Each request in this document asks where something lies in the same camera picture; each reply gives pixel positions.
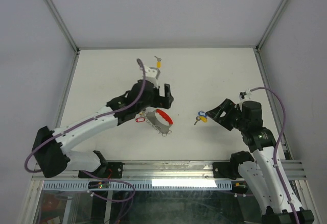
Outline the red grey keyring holder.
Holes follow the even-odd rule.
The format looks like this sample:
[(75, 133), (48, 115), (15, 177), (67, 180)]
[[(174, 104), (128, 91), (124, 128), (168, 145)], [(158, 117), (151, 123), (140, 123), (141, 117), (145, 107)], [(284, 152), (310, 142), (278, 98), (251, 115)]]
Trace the red grey keyring holder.
[(171, 126), (173, 125), (172, 118), (162, 109), (154, 109), (146, 113), (147, 123), (163, 137), (172, 133)]

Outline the red tag key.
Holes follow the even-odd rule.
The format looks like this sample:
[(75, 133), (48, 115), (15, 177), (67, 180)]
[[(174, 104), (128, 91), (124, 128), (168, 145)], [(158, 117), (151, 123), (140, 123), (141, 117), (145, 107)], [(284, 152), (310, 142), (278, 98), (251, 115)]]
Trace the red tag key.
[(136, 122), (144, 122), (144, 121), (146, 121), (146, 118), (141, 116), (141, 117), (136, 118), (135, 121)]

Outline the blue tag key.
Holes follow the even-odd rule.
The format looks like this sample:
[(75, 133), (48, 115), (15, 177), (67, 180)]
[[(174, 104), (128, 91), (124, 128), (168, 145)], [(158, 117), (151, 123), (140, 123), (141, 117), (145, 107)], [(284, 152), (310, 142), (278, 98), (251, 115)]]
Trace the blue tag key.
[(203, 117), (207, 117), (207, 114), (204, 111), (199, 111), (198, 115), (203, 116)]

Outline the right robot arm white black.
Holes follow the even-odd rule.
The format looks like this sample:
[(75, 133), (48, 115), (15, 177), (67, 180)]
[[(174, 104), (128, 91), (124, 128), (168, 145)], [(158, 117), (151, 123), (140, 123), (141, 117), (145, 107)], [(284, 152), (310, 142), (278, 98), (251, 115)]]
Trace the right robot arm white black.
[(261, 104), (225, 99), (206, 114), (225, 129), (240, 131), (248, 146), (247, 152), (233, 153), (219, 173), (245, 180), (260, 206), (262, 223), (313, 223), (312, 211), (303, 208), (287, 179), (272, 132), (263, 126)]

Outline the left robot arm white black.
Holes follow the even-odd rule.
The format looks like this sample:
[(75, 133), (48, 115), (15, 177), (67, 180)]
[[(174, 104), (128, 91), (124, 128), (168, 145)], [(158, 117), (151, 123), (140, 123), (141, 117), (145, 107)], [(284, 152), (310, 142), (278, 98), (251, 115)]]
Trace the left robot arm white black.
[(98, 133), (115, 128), (135, 119), (136, 115), (148, 107), (169, 109), (174, 100), (169, 84), (164, 85), (165, 94), (160, 96), (159, 88), (150, 81), (138, 80), (131, 90), (108, 101), (94, 115), (72, 125), (50, 130), (40, 128), (32, 147), (32, 154), (46, 178), (53, 178), (65, 170), (86, 172), (95, 177), (109, 176), (109, 166), (104, 156), (97, 150), (77, 152), (73, 149), (81, 142)]

